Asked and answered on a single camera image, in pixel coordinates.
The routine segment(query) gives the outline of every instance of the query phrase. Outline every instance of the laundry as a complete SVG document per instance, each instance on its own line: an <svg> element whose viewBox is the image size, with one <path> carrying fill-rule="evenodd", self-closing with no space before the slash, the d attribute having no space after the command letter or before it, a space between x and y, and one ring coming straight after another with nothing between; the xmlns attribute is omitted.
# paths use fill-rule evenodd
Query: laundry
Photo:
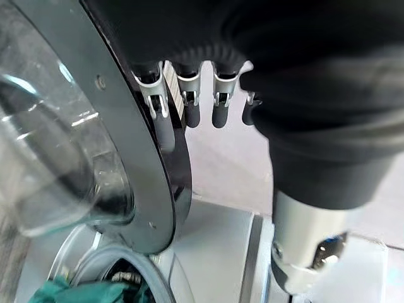
<svg viewBox="0 0 404 303"><path fill-rule="evenodd" d="M153 303L149 286L95 282L70 287L63 277L46 281L28 303Z"/></svg>

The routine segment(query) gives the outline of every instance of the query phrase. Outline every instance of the robotic hand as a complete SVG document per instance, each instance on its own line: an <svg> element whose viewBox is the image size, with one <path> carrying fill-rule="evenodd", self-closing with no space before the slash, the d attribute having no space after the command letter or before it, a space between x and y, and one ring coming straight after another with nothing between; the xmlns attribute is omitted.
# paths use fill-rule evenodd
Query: robotic hand
<svg viewBox="0 0 404 303"><path fill-rule="evenodd" d="M159 62L170 60L177 72L190 127L199 123L201 62L214 64L218 128L243 62L254 64L240 82L251 92L246 107L254 105L245 121L270 139L272 270L286 292L305 292L338 261L350 222L404 149L404 2L83 5L122 70L134 75L168 150L173 142Z"/></svg>

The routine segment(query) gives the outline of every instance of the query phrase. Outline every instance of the black fabric sleeve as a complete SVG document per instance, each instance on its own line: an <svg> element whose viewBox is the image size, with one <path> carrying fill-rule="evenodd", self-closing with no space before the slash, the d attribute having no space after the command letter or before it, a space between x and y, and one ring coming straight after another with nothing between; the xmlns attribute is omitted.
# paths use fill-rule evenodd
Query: black fabric sleeve
<svg viewBox="0 0 404 303"><path fill-rule="evenodd" d="M214 61L254 69L255 126L275 186L310 205L370 200L404 149L402 0L83 0L129 65Z"/></svg>

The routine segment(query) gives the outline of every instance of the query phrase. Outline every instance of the screw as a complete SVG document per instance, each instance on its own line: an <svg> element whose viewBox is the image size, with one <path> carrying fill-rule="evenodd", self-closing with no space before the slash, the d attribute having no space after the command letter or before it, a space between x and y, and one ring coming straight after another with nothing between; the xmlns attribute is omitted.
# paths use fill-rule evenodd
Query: screw
<svg viewBox="0 0 404 303"><path fill-rule="evenodd" d="M105 85L104 78L101 77L99 74L95 78L95 85L99 90L105 90L107 88L107 86Z"/></svg>

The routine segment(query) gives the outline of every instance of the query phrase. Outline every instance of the silver surface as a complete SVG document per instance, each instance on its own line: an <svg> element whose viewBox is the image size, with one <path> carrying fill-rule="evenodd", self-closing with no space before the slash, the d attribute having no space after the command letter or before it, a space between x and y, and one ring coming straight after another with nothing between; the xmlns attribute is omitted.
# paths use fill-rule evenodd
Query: silver surface
<svg viewBox="0 0 404 303"><path fill-rule="evenodd" d="M239 75L237 74L234 78L231 79L222 79L219 77L216 72L213 74L213 98L215 99L215 106L219 106L219 94L226 93L227 99L225 103L225 107L228 107L230 104L230 99L233 97L234 89L239 80Z"/></svg>
<svg viewBox="0 0 404 303"><path fill-rule="evenodd" d="M275 198L272 257L276 267L273 273L286 292L301 294L322 278L332 266L330 260L331 263L338 261L338 254L334 253L332 258L321 260L324 266L314 267L319 244L349 231L361 208L326 210L301 203L281 191Z"/></svg>
<svg viewBox="0 0 404 303"><path fill-rule="evenodd" d="M201 72L196 76L185 78L177 75L178 86L182 94L184 105L188 105L188 99L186 98L186 92L194 92L194 106L199 104L199 95L201 93Z"/></svg>
<svg viewBox="0 0 404 303"><path fill-rule="evenodd" d="M158 70L160 74L158 76L158 80L153 83L143 83L139 77L136 77L136 75L132 73L134 79L139 84L140 91L143 95L143 98L145 99L146 105L149 107L150 115L153 120L156 119L157 113L152 104L152 96L158 96L160 100L160 106L162 108L163 118L167 118L169 116L169 103L162 67L163 62L160 62L158 64Z"/></svg>
<svg viewBox="0 0 404 303"><path fill-rule="evenodd" d="M106 225L134 250L157 253L172 240L173 199L158 148L107 46L77 0L15 0L99 113L122 158L136 211L124 227ZM95 84L97 76L105 90Z"/></svg>

